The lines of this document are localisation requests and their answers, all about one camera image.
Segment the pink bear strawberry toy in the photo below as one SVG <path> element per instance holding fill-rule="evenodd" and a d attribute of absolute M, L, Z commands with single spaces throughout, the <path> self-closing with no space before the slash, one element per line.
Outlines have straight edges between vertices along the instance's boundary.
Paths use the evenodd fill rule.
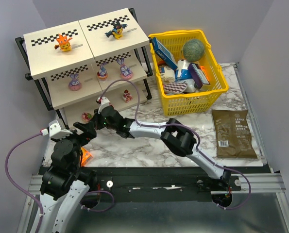
<path fill-rule="evenodd" d="M 82 113 L 82 119 L 85 122 L 89 122 L 93 118 L 93 115 L 87 112 Z"/>

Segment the red pink bear toy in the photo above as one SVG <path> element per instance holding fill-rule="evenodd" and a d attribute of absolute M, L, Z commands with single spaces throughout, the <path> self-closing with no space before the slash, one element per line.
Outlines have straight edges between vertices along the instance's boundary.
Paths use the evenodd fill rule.
<path fill-rule="evenodd" d="M 130 92 L 127 89 L 124 90 L 122 98 L 123 98 L 125 103 L 128 103 L 129 101 L 133 100 L 132 95 L 130 94 Z"/>

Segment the purple bunny orange cup toy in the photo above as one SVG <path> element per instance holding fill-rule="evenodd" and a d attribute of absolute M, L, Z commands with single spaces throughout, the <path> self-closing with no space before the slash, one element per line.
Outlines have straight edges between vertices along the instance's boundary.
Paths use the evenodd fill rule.
<path fill-rule="evenodd" d="M 99 66 L 99 71 L 97 72 L 97 76 L 100 80 L 106 80 L 107 77 L 108 77 L 108 73 L 107 73 L 107 70 L 105 68 L 105 66 L 107 65 L 108 63 L 107 62 L 104 62 L 102 63 L 100 66 Z"/>

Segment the purple creature pink donut toy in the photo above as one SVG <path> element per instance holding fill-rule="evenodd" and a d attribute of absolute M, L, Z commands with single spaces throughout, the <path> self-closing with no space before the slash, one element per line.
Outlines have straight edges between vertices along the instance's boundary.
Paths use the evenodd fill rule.
<path fill-rule="evenodd" d="M 79 81 L 79 74 L 73 73 L 70 74 L 71 81 L 68 84 L 68 87 L 71 91 L 78 91 L 82 88 L 82 84 Z"/>

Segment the purple bunny donut toy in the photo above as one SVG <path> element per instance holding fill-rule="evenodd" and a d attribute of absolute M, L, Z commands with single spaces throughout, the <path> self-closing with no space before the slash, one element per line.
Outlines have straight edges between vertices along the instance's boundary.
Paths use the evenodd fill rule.
<path fill-rule="evenodd" d="M 129 80 L 133 77 L 133 72 L 124 63 L 124 58 L 117 59 L 116 62 L 120 65 L 120 77 Z"/>

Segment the black yellow bat toy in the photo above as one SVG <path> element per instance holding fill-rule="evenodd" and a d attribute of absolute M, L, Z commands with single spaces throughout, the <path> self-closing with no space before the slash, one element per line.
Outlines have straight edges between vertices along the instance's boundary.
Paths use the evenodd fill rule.
<path fill-rule="evenodd" d="M 109 38 L 113 36 L 115 39 L 120 39 L 122 37 L 123 30 L 128 26 L 127 24 L 121 24 L 119 20 L 111 23 L 113 29 L 105 33 L 106 37 Z"/>

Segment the orange dragon toy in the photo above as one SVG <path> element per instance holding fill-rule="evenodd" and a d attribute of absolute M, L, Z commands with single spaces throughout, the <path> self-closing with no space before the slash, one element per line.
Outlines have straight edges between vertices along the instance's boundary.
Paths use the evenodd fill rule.
<path fill-rule="evenodd" d="M 57 45 L 54 46 L 54 49 L 60 49 L 61 51 L 71 51 L 71 45 L 70 45 L 70 40 L 72 37 L 68 38 L 67 35 L 61 35 L 59 34 L 58 37 L 56 38 L 56 41 L 58 42 Z"/>

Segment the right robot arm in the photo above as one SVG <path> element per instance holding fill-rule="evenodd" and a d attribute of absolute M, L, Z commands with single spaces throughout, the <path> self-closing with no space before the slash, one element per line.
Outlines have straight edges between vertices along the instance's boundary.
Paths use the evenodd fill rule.
<path fill-rule="evenodd" d="M 96 109 L 90 121 L 95 130 L 111 129 L 122 138 L 160 139 L 173 154 L 187 157 L 202 168 L 214 185 L 219 188 L 229 185 L 231 171 L 205 155 L 200 148 L 200 137 L 174 118 L 161 123 L 148 123 L 123 117 L 113 106 L 108 106 L 101 111 Z"/>

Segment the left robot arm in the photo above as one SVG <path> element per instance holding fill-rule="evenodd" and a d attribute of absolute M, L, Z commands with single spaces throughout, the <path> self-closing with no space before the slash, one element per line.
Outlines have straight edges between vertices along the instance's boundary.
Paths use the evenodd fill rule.
<path fill-rule="evenodd" d="M 42 130 L 56 144 L 51 154 L 51 166 L 42 176 L 41 233 L 65 232 L 80 200 L 96 184 L 95 172 L 81 165 L 82 146 L 96 137 L 95 124 L 91 121 L 73 125 L 82 133 L 66 129 L 60 119 L 52 121 L 48 128 Z"/>

